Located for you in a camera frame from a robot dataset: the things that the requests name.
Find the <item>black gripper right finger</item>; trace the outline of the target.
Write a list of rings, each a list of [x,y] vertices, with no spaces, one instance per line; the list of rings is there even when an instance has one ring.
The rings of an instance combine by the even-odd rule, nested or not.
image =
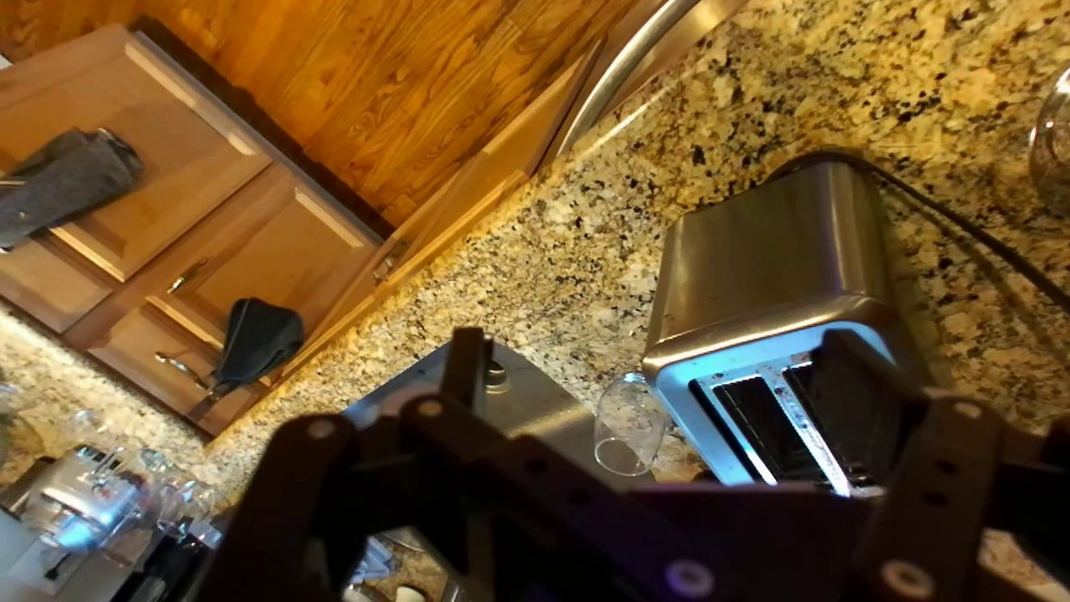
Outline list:
[[[791,524],[778,602],[1031,602],[980,566],[1004,531],[1052,581],[1070,581],[1066,421],[1042,436],[988,405],[905,382],[853,336],[827,336],[808,391],[818,407],[878,417],[878,496],[832,503]]]

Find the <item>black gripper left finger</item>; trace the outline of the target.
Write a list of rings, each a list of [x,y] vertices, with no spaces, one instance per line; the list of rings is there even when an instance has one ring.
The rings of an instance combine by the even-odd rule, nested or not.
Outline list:
[[[267,442],[195,602],[340,602],[363,546],[419,531],[491,602],[666,602],[666,531],[538,439],[474,416],[491,342],[460,328],[443,377],[366,428],[304,416]]]

